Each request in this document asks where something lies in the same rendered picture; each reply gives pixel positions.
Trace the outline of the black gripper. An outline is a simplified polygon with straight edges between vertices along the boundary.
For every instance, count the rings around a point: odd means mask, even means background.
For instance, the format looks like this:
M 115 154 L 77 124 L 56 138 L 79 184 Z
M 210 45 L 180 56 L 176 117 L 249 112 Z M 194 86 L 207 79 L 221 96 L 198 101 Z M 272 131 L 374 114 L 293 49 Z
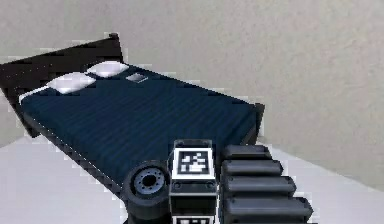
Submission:
M 164 161 L 145 161 L 132 169 L 122 187 L 128 213 L 124 224 L 169 224 L 169 184 Z

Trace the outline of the dark blue bed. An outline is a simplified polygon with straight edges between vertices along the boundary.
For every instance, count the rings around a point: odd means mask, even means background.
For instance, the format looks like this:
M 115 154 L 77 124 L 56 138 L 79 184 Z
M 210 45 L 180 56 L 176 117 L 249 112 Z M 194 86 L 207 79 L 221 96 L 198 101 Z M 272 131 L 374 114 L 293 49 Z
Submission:
M 115 33 L 0 64 L 0 89 L 31 137 L 47 138 L 118 197 L 132 169 L 167 160 L 177 139 L 210 140 L 217 153 L 255 142 L 264 105 L 135 65 L 108 78 L 87 73 L 104 61 L 126 64 Z M 95 82 L 67 94 L 47 86 L 72 72 Z M 126 79 L 134 73 L 148 79 Z

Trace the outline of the grey flat book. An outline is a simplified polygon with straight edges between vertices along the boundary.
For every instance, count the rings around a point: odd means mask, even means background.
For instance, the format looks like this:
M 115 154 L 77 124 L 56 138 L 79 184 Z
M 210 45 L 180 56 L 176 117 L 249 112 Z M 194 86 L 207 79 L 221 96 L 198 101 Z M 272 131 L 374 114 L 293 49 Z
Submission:
M 147 80 L 148 77 L 144 76 L 140 73 L 134 73 L 132 75 L 127 76 L 126 79 L 129 81 L 135 82 L 135 83 L 141 83 L 141 82 Z

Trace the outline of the white pillow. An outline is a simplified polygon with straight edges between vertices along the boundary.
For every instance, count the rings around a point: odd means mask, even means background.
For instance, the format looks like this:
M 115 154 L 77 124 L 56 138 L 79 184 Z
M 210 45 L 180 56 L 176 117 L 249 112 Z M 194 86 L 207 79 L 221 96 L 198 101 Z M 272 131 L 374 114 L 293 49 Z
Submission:
M 47 83 L 47 86 L 61 94 L 72 93 L 95 82 L 95 79 L 81 72 L 72 72 L 57 77 Z
M 129 68 L 128 65 L 120 63 L 118 61 L 104 61 L 87 70 L 87 73 L 95 74 L 102 78 L 108 78 L 115 76 Z

